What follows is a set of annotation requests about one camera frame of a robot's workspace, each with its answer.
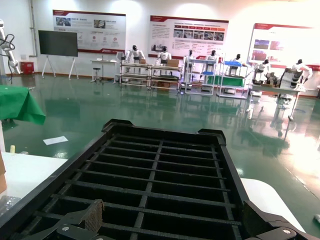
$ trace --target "cardboard box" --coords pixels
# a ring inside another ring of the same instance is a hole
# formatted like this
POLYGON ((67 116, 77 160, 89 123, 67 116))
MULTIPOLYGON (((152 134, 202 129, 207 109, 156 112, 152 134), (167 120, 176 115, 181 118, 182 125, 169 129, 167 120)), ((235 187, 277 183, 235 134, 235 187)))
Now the cardboard box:
POLYGON ((0 193, 7 189, 7 183, 5 178, 5 164, 0 151, 0 193))
POLYGON ((166 66, 167 67, 174 67, 174 68, 179 67, 179 59, 168 60, 168 63, 166 64, 166 66))

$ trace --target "green epoxy floor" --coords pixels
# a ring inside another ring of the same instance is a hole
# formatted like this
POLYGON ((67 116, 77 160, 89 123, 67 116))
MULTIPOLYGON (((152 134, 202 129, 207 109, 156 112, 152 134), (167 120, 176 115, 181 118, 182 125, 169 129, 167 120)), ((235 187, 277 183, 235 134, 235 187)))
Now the green epoxy floor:
POLYGON ((39 75, 14 78, 15 86, 35 87, 31 94, 47 117, 43 126, 5 122, 6 150, 15 145, 17 153, 68 159, 112 118, 190 133, 223 130, 240 176, 275 188, 306 232, 320 237, 320 224, 313 220, 320 214, 320 101, 300 98, 294 122, 289 122, 290 111, 271 96, 256 102, 250 117, 246 100, 165 90, 147 93, 145 88, 89 81, 39 75), (49 146, 43 142, 60 136, 68 141, 49 146))

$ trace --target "black plastic crate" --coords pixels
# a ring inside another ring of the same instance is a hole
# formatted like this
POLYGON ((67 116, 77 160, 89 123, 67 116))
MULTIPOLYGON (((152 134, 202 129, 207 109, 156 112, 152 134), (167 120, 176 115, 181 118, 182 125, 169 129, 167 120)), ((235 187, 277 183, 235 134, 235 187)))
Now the black plastic crate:
POLYGON ((251 208, 244 218, 249 199, 222 131, 189 134, 111 120, 0 217, 0 239, 48 229, 96 199, 104 205, 98 234, 116 240, 243 240, 272 229, 250 228, 257 219, 251 208))

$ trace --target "red box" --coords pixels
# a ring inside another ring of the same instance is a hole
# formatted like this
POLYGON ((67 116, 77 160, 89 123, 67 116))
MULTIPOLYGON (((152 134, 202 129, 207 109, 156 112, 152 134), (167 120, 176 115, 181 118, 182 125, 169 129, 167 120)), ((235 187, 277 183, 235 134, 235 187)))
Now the red box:
POLYGON ((20 71, 22 74, 34 74, 35 73, 34 63, 32 61, 21 61, 20 71))

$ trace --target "white table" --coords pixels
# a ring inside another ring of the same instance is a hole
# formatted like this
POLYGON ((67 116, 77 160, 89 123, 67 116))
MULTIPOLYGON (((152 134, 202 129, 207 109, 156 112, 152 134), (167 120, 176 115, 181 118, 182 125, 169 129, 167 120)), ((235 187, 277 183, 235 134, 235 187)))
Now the white table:
MULTIPOLYGON (((117 61, 114 60, 90 60, 91 64, 101 64, 102 65, 102 79, 104 78, 104 67, 103 65, 114 65, 114 74, 117 74, 117 61)), ((92 81, 94 80, 95 70, 92 68, 92 81)))
MULTIPOLYGON (((0 194, 23 198, 48 178, 67 159, 2 152, 6 168, 7 190, 0 194)), ((270 185, 254 179, 241 179, 249 199, 262 211, 287 219, 300 231, 304 231, 287 205, 270 185)))
POLYGON ((5 139, 4 139, 4 132, 2 130, 2 123, 0 120, 0 152, 5 152, 5 139))
MULTIPOLYGON (((249 84, 251 86, 252 91, 254 92, 259 92, 259 91, 265 91, 265 92, 272 92, 272 93, 277 93, 277 94, 288 94, 288 95, 293 95, 295 96, 294 104, 292 107, 291 114, 288 116, 290 121, 293 121, 293 114, 294 110, 297 105, 297 101, 299 98, 299 93, 302 92, 302 90, 297 90, 297 89, 291 89, 291 88, 278 88, 278 87, 269 87, 269 86, 261 86, 261 85, 255 85, 255 84, 249 84)), ((249 101, 249 107, 246 110, 246 112, 250 112, 253 108, 251 106, 251 101, 252 101, 253 94, 251 92, 250 94, 250 101, 249 101)))

